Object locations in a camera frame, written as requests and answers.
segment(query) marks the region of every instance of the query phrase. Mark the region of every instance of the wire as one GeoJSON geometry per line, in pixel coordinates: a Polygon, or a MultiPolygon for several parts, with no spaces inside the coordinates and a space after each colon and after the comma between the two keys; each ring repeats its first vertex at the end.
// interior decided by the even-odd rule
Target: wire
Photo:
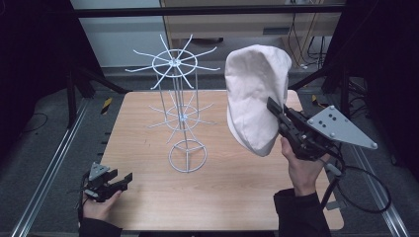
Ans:
{"type": "Polygon", "coordinates": [[[342,195],[342,197],[349,204],[351,204],[352,206],[356,207],[359,210],[362,210],[362,211],[367,212],[367,213],[372,213],[372,214],[381,214],[381,213],[385,212],[386,210],[388,210],[390,208],[391,202],[392,202],[390,191],[389,191],[388,187],[376,175],[374,175],[373,173],[371,173],[371,172],[369,172],[367,170],[364,170],[364,169],[361,169],[361,168],[355,167],[355,166],[347,166],[346,168],[348,170],[358,171],[358,172],[365,173],[365,174],[369,175],[370,177],[372,177],[373,179],[375,179],[384,188],[385,193],[387,195],[387,204],[382,209],[378,209],[378,210],[367,209],[365,207],[360,206],[359,204],[354,203],[352,200],[350,200],[346,196],[346,194],[342,191],[342,188],[341,188],[341,186],[338,183],[337,184],[337,188],[338,188],[339,193],[342,195]]]}
{"type": "Polygon", "coordinates": [[[28,129],[28,130],[24,130],[23,132],[31,132],[31,131],[38,130],[41,127],[43,127],[46,124],[46,122],[48,121],[48,116],[46,114],[44,114],[44,113],[34,113],[34,116],[44,116],[45,117],[45,120],[38,127],[35,127],[35,128],[32,128],[32,129],[28,129]]]}
{"type": "Polygon", "coordinates": [[[327,153],[329,153],[331,156],[333,156],[335,159],[336,159],[336,166],[338,166],[338,163],[340,164],[340,167],[339,167],[339,169],[340,169],[340,171],[342,172],[342,175],[340,175],[340,176],[336,176],[335,175],[335,177],[333,178],[333,180],[332,180],[332,182],[330,183],[330,185],[327,187],[327,190],[326,190],[326,192],[325,192],[325,194],[324,194],[324,196],[323,196],[323,200],[321,201],[321,206],[324,208],[325,206],[326,206],[326,203],[328,202],[328,200],[329,200],[329,198],[330,198],[330,196],[331,196],[331,194],[332,194],[332,191],[335,189],[335,188],[337,188],[338,189],[338,191],[339,191],[339,193],[342,195],[342,198],[344,199],[344,200],[346,200],[350,205],[352,205],[353,207],[355,207],[355,208],[357,208],[357,209],[359,209],[359,210],[361,210],[361,211],[364,211],[364,212],[367,212],[367,213],[373,213],[373,214],[380,214],[380,213],[383,213],[383,212],[385,212],[386,210],[388,210],[389,209],[389,207],[391,206],[391,203],[392,203],[392,200],[391,200],[391,194],[390,194],[390,191],[389,191],[389,189],[388,189],[388,187],[382,182],[382,180],[380,180],[376,175],[374,175],[373,173],[371,173],[371,172],[369,172],[369,171],[367,171],[367,170],[364,170],[364,169],[362,169],[362,168],[359,168],[359,167],[355,167],[355,166],[347,166],[346,164],[345,164],[345,161],[344,161],[344,159],[343,159],[343,156],[342,156],[342,152],[341,152],[341,147],[342,147],[342,144],[340,143],[340,145],[339,146],[337,146],[337,145],[335,145],[334,146],[334,148],[336,148],[337,149],[337,152],[334,152],[333,150],[331,150],[331,149],[327,149],[328,151],[327,151],[327,153]],[[369,176],[371,176],[373,179],[375,179],[383,188],[384,188],[384,190],[385,190],[385,193],[386,193],[386,195],[387,195],[387,204],[382,208],[382,209],[378,209],[378,210],[376,210],[376,209],[367,209],[367,208],[365,208],[365,207],[362,207],[362,206],[360,206],[359,204],[356,204],[354,201],[352,201],[343,191],[342,191],[342,187],[340,186],[340,184],[339,184],[339,182],[343,179],[343,178],[345,178],[345,176],[346,176],[346,173],[347,173],[347,170],[352,170],[352,171],[358,171],[358,172],[362,172],[362,173],[365,173],[365,174],[367,174],[367,175],[369,175],[369,176]]]}

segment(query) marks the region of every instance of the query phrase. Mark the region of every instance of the black sleeve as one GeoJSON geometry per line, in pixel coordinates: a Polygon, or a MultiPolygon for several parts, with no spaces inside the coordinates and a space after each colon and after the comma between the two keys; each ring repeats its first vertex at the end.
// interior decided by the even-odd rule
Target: black sleeve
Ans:
{"type": "Polygon", "coordinates": [[[274,195],[280,237],[331,236],[317,193],[296,197],[293,189],[274,195]]]}
{"type": "Polygon", "coordinates": [[[83,218],[79,237],[120,237],[123,230],[103,220],[83,218]]]}

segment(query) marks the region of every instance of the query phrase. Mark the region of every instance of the aluminum rail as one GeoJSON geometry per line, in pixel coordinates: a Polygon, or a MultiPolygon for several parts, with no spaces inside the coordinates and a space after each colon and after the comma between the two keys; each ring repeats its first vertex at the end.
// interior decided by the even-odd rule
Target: aluminum rail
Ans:
{"type": "Polygon", "coordinates": [[[364,6],[346,4],[310,5],[253,5],[253,6],[205,6],[205,7],[162,7],[120,9],[76,9],[74,11],[49,12],[58,16],[77,18],[190,16],[190,15],[235,15],[235,14],[281,14],[281,13],[336,13],[360,10],[364,6]]]}
{"type": "Polygon", "coordinates": [[[52,185],[52,182],[59,170],[59,167],[61,166],[61,163],[65,158],[65,155],[67,154],[71,142],[73,141],[74,136],[77,133],[80,123],[86,114],[86,108],[88,104],[88,100],[82,100],[77,120],[75,121],[73,126],[68,128],[65,132],[61,142],[58,145],[58,148],[55,151],[55,154],[53,155],[49,163],[49,166],[47,167],[40,181],[40,184],[37,187],[37,190],[35,191],[24,213],[22,214],[21,218],[19,219],[18,223],[13,229],[11,234],[12,237],[25,237],[28,235],[32,227],[32,224],[34,223],[34,220],[41,209],[41,206],[43,204],[43,201],[45,200],[49,188],[52,185]]]}

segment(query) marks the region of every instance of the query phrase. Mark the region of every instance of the white wire rack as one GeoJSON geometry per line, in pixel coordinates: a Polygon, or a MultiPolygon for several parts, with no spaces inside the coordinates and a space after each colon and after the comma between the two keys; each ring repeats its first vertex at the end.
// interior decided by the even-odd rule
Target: white wire rack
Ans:
{"type": "Polygon", "coordinates": [[[134,52],[139,55],[153,57],[151,66],[133,70],[127,69],[126,71],[137,72],[151,68],[154,70],[156,73],[157,82],[150,89],[154,90],[158,88],[160,92],[162,109],[156,109],[151,106],[150,108],[158,113],[163,114],[164,121],[150,125],[149,127],[152,128],[163,124],[166,124],[168,127],[170,127],[172,129],[172,133],[166,143],[170,142],[175,132],[182,132],[183,140],[173,145],[169,152],[169,162],[170,165],[179,172],[194,172],[205,164],[207,160],[207,150],[206,147],[194,136],[192,129],[200,122],[214,124],[214,122],[201,120],[200,117],[200,112],[208,109],[212,106],[212,104],[200,108],[197,69],[210,71],[219,70],[219,68],[199,66],[197,57],[215,51],[216,47],[212,50],[194,55],[186,50],[192,40],[192,35],[182,49],[169,49],[162,36],[160,36],[160,39],[166,50],[157,55],[142,53],[134,50],[134,52]],[[193,73],[195,73],[195,87],[191,85],[187,78],[187,75],[193,73]],[[171,106],[169,109],[166,109],[166,103],[163,100],[163,91],[160,85],[164,79],[172,79],[173,83],[173,91],[168,92],[171,98],[170,103],[173,104],[173,106],[171,106]],[[191,95],[189,99],[186,98],[186,94],[184,93],[184,84],[186,84],[190,89],[195,89],[194,93],[189,93],[189,95],[191,95]],[[179,165],[179,162],[174,162],[175,156],[179,156],[179,154],[183,154],[182,156],[186,163],[182,167],[179,165]],[[192,154],[195,154],[193,157],[194,159],[197,159],[196,157],[201,155],[202,157],[200,162],[194,162],[194,165],[191,165],[192,154]]]}

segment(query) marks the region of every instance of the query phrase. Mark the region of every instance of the human hand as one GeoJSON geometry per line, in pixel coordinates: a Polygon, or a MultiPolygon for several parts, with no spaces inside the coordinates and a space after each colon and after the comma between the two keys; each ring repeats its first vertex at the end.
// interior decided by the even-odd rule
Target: human hand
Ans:
{"type": "Polygon", "coordinates": [[[320,174],[324,162],[329,160],[330,155],[326,154],[317,161],[300,160],[295,157],[289,141],[281,137],[282,153],[289,161],[289,174],[293,182],[295,195],[307,196],[316,192],[315,182],[320,174]]]}
{"type": "Polygon", "coordinates": [[[104,202],[95,202],[94,200],[87,198],[86,194],[83,194],[83,199],[85,200],[83,204],[83,217],[108,222],[110,210],[120,197],[121,193],[122,191],[117,191],[111,198],[104,202]]]}

